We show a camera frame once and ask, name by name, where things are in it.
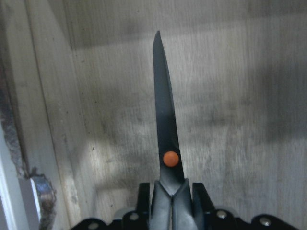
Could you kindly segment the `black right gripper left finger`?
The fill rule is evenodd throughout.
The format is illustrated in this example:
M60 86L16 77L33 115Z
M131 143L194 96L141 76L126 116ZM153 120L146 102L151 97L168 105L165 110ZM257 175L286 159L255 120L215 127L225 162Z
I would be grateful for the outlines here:
M150 183L140 183L136 210L143 216L149 215L150 209Z

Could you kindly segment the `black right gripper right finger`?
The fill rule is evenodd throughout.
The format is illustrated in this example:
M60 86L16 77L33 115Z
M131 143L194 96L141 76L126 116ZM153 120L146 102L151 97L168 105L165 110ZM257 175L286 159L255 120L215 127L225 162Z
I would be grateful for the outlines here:
M195 216L212 212L213 203L203 183L192 184L192 196Z

